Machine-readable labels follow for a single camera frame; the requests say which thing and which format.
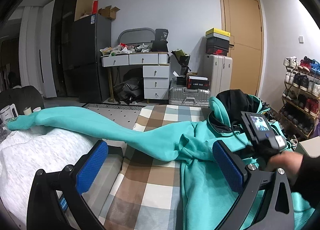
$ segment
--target black sleeve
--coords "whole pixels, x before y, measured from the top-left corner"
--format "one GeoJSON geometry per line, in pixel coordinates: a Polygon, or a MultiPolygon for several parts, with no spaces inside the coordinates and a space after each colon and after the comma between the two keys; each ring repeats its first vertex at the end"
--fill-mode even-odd
{"type": "Polygon", "coordinates": [[[320,201],[320,157],[311,158],[303,155],[298,178],[291,191],[299,192],[313,208],[316,208],[320,201]]]}

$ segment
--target device screen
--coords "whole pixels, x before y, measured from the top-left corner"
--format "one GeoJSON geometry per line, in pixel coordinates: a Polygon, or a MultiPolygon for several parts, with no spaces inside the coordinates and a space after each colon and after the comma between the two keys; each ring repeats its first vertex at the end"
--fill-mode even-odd
{"type": "Polygon", "coordinates": [[[258,131],[268,131],[268,125],[263,117],[251,116],[254,126],[256,126],[258,131]]]}

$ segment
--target open cardboard box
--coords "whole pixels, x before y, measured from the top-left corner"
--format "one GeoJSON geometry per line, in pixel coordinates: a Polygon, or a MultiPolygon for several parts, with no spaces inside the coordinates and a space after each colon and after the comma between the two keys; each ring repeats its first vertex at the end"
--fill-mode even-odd
{"type": "Polygon", "coordinates": [[[309,157],[320,156],[320,137],[299,142],[295,152],[308,155],[309,157]]]}
{"type": "Polygon", "coordinates": [[[101,16],[103,16],[105,18],[114,20],[114,19],[116,19],[116,14],[119,10],[120,10],[120,8],[117,8],[117,7],[111,8],[111,6],[107,6],[107,7],[99,9],[98,14],[100,14],[101,16]]]}

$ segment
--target plaid tablecloth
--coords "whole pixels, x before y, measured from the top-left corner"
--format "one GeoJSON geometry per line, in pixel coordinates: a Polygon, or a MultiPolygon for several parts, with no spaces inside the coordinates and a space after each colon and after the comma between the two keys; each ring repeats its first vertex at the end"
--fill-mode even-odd
{"type": "MultiPolygon", "coordinates": [[[[203,121],[210,110],[158,105],[144,107],[133,127],[149,131],[182,121],[203,121]]],[[[100,212],[107,230],[182,229],[180,162],[163,162],[127,147],[120,171],[100,212]]]]}

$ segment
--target black refrigerator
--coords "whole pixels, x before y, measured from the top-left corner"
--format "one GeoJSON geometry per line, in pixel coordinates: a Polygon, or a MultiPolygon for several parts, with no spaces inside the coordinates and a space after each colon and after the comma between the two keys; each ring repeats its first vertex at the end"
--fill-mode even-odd
{"type": "Polygon", "coordinates": [[[102,67],[100,49],[111,46],[111,21],[99,14],[75,21],[70,55],[63,57],[63,73],[69,97],[83,103],[102,103],[110,97],[108,70],[102,67]]]}

